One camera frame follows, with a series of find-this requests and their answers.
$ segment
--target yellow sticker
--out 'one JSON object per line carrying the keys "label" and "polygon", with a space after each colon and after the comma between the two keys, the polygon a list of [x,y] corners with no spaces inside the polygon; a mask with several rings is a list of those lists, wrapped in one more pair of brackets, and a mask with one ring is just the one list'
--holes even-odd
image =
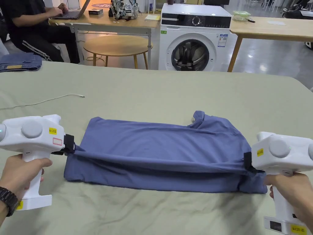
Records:
{"label": "yellow sticker", "polygon": [[264,149],[259,149],[256,153],[256,155],[259,157],[259,156],[262,156],[264,154]]}
{"label": "yellow sticker", "polygon": [[19,205],[17,206],[16,210],[23,209],[23,201],[20,201]]}
{"label": "yellow sticker", "polygon": [[293,234],[306,235],[306,227],[298,224],[291,224],[290,226]]}
{"label": "yellow sticker", "polygon": [[8,65],[7,69],[21,69],[22,65]]}
{"label": "yellow sticker", "polygon": [[57,134],[57,130],[55,128],[49,128],[49,134],[51,135],[56,135]]}

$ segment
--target washing machine control panel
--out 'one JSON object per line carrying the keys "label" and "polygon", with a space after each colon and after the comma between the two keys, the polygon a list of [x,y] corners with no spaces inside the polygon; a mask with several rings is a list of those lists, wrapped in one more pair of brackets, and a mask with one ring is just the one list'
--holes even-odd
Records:
{"label": "washing machine control panel", "polygon": [[161,24],[228,29],[230,21],[230,16],[197,16],[162,13]]}

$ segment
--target gray floor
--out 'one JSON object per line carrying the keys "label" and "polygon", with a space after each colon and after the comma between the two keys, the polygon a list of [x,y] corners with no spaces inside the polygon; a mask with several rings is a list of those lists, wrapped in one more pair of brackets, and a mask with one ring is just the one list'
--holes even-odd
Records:
{"label": "gray floor", "polygon": [[[231,0],[230,5],[225,6],[228,12],[233,10],[246,10],[252,16],[264,17],[281,17],[280,9],[274,11],[264,11],[260,3],[240,3],[238,0]],[[103,34],[81,33],[79,40],[85,41],[87,39],[103,36]],[[159,29],[152,35],[154,47],[151,53],[151,68],[158,69],[158,55],[159,55]],[[233,48],[236,42],[236,35],[232,35],[230,40],[227,41],[227,56],[223,63],[222,70],[226,71]],[[17,49],[11,42],[5,43],[9,52],[16,52]],[[69,61],[66,48],[62,45],[62,51],[65,54],[65,61]],[[84,52],[85,58],[91,56],[90,53]],[[289,41],[273,41],[273,40],[257,40],[257,39],[244,39],[239,54],[234,66],[234,72],[248,72],[248,73],[262,73],[290,76],[299,80],[307,88],[313,87],[313,50],[308,49],[303,42],[289,42]],[[101,60],[97,61],[97,66],[103,66]],[[120,68],[134,68],[133,57],[109,57],[108,66]],[[138,66],[145,69],[143,56],[138,56]]]}

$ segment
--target hand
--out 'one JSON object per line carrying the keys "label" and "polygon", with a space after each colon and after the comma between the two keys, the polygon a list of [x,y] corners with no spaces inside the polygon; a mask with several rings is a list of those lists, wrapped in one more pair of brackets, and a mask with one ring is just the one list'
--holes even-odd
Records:
{"label": "hand", "polygon": [[63,11],[59,9],[58,7],[52,7],[47,13],[49,14],[49,18],[50,18],[50,17],[62,15]]}
{"label": "hand", "polygon": [[69,12],[69,9],[68,9],[67,5],[64,4],[64,3],[61,3],[61,4],[58,6],[58,8],[61,9],[63,13]]}
{"label": "hand", "polygon": [[[267,175],[264,183],[273,185],[281,195],[293,206],[296,216],[302,222],[306,221],[306,215],[303,208],[308,207],[313,198],[313,188],[308,176],[295,173],[288,177],[284,175]],[[273,187],[270,188],[270,194],[273,199]]]}
{"label": "hand", "polygon": [[25,189],[29,188],[29,184],[42,170],[43,167],[52,165],[52,161],[48,158],[35,159],[30,162],[22,160],[22,154],[11,156],[5,163],[0,186],[9,189],[19,200],[22,200]]}

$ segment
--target white cable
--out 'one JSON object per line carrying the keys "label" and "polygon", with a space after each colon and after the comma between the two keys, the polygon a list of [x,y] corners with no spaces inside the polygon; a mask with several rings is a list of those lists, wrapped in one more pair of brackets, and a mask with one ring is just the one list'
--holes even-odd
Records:
{"label": "white cable", "polygon": [[47,102],[47,101],[50,101],[50,100],[56,100],[56,99],[59,99],[59,98],[63,98],[65,96],[79,96],[79,97],[85,98],[85,96],[79,95],[79,94],[67,94],[67,95],[64,95],[64,96],[59,96],[59,97],[56,97],[56,98],[51,98],[51,99],[48,99],[48,100],[44,100],[44,101],[41,101],[41,102],[38,102],[38,103],[35,103],[35,104],[22,104],[22,105],[13,106],[13,107],[0,108],[0,110],[13,109],[13,108],[17,108],[17,107],[32,106],[32,105],[41,104],[41,103],[44,103],[44,102]]}

